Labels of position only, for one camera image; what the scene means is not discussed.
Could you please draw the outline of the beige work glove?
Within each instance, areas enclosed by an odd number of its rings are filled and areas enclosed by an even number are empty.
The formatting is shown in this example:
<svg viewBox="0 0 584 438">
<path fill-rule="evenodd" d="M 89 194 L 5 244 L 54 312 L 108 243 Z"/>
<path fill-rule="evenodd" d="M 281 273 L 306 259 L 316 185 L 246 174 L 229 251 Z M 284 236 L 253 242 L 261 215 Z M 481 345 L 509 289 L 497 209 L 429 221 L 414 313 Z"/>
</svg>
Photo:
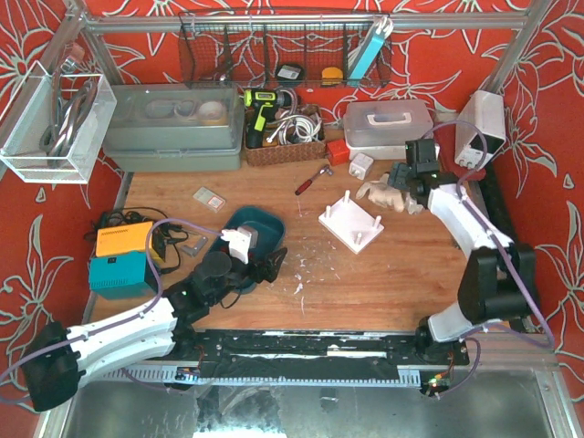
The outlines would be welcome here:
<svg viewBox="0 0 584 438">
<path fill-rule="evenodd" d="M 384 181 L 365 182 L 356 193 L 357 199 L 364 197 L 379 207 L 392 208 L 398 213 L 419 214 L 423 210 L 409 193 L 390 187 Z"/>
</svg>

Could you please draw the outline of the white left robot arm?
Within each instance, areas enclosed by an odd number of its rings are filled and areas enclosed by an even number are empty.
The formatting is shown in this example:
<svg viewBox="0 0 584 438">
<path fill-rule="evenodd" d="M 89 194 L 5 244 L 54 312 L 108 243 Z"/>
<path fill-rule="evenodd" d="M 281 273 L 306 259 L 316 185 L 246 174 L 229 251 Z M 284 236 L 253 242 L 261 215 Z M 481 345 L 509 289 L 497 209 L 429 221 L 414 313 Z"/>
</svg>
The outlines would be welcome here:
<svg viewBox="0 0 584 438">
<path fill-rule="evenodd" d="M 286 255 L 282 247 L 243 263 L 224 251 L 209 252 L 187 277 L 139 307 L 82 326 L 47 324 L 19 366 L 33 409 L 49 411 L 98 377 L 170 354 L 228 294 L 246 282 L 274 282 Z"/>
</svg>

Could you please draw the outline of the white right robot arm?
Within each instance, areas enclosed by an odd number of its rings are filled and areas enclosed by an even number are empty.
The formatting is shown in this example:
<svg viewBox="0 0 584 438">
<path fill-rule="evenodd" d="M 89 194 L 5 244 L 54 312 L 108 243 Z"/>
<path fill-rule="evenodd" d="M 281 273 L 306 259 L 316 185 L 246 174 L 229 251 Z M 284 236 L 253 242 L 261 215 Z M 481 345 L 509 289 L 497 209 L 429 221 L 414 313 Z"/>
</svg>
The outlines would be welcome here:
<svg viewBox="0 0 584 438">
<path fill-rule="evenodd" d="M 389 185 L 436 216 L 466 257 L 455 302 L 420 321 L 418 348 L 459 340 L 504 320 L 537 316 L 534 250 L 499 231 L 456 175 L 441 171 L 434 140 L 406 141 L 405 153 L 405 161 L 392 167 Z"/>
</svg>

